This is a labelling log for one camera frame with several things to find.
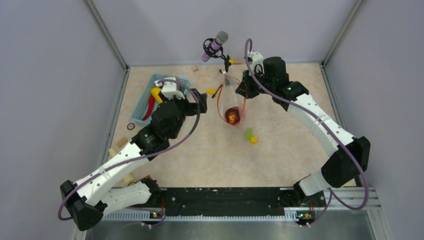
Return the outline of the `yellow toy squash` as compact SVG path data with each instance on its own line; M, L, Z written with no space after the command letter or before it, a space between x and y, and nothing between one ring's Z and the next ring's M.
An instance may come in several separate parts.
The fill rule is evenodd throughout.
M154 98L154 100L156 102L158 102L159 104L161 104L163 102L162 97L160 96L161 94L161 88L160 87L153 87L150 89L150 95Z

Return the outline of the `clear zip top bag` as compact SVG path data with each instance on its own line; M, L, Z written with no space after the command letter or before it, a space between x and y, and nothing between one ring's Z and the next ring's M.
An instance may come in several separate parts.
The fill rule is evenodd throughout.
M242 119L245 116L245 107L247 99L239 94L236 94L236 88L240 85L240 83L241 81L239 79L229 75L228 73L223 74L223 81L221 84L221 88L218 90L218 93L216 95L216 100L218 115L226 124L229 123L227 123L225 120L225 112L229 108L238 107Z

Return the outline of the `red toy apple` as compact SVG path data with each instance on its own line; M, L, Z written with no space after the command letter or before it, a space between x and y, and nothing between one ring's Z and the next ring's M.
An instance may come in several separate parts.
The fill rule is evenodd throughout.
M229 117L229 123L233 126L238 125L242 120L243 120L243 118L239 115L231 115Z

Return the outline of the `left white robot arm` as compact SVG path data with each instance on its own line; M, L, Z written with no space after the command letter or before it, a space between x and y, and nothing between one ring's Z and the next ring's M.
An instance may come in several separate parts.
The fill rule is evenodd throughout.
M60 221L72 220L80 231L86 231L115 211L142 204L154 207L160 202L161 189L151 178L125 187L116 184L187 140L201 114L207 112L208 95L175 77L160 79L156 85L162 102L151 113L150 123L96 170L75 182L61 184L62 203L57 212Z

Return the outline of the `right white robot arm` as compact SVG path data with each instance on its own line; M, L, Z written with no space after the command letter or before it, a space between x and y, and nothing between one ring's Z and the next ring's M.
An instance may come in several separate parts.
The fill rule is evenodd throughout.
M303 84L291 81L281 57L255 59L249 56L247 64L235 92L247 99L269 94L309 130L329 157L319 170L294 184L293 200L297 205L307 206L314 194L339 188L367 170L369 140L364 136L355 137L343 129L319 107Z

